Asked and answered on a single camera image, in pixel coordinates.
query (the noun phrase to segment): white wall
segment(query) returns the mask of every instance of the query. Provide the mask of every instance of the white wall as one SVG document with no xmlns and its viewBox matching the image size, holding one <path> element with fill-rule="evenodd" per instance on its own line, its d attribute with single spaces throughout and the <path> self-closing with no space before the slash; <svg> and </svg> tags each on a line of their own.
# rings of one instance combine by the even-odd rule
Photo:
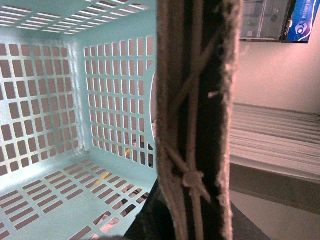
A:
<svg viewBox="0 0 320 240">
<path fill-rule="evenodd" d="M 320 11 L 308 44 L 240 42 L 235 102 L 320 114 Z"/>
</svg>

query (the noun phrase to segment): basket bottom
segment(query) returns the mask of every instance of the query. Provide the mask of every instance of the basket bottom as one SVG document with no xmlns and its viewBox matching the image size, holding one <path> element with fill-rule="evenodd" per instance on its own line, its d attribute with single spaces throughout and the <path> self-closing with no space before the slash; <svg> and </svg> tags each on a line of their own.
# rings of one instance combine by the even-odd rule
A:
<svg viewBox="0 0 320 240">
<path fill-rule="evenodd" d="M 90 158 L 60 164 L 0 191 L 0 240 L 123 236 L 148 191 Z"/>
</svg>

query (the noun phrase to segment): blue sign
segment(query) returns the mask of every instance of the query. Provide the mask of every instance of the blue sign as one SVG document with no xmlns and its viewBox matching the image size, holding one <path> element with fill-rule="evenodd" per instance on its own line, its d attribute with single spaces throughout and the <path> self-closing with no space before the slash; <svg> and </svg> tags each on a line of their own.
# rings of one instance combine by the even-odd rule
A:
<svg viewBox="0 0 320 240">
<path fill-rule="evenodd" d="M 320 0 L 297 0 L 292 15 L 287 41 L 308 42 Z"/>
</svg>

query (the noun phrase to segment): yellow object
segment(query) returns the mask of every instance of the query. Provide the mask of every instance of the yellow object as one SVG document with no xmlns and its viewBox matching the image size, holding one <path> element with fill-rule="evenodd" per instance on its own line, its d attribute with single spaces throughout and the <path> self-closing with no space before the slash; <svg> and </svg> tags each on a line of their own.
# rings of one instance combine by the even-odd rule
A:
<svg viewBox="0 0 320 240">
<path fill-rule="evenodd" d="M 102 176 L 102 179 L 106 179 L 109 175 L 110 175 L 110 172 L 108 172 L 106 175 L 103 175 L 103 176 Z M 101 183 L 101 181 L 100 181 L 100 180 L 97 180 L 93 186 L 95 186 L 95 185 L 97 185 L 97 184 L 99 184 L 99 183 Z"/>
</svg>

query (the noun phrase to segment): plastic basket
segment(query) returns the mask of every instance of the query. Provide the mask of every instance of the plastic basket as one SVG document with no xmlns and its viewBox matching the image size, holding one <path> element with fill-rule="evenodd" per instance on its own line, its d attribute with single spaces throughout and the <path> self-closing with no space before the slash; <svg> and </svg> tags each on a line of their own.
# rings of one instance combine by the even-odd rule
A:
<svg viewBox="0 0 320 240">
<path fill-rule="evenodd" d="M 0 0 L 0 240 L 124 235 L 156 178 L 153 0 Z"/>
</svg>

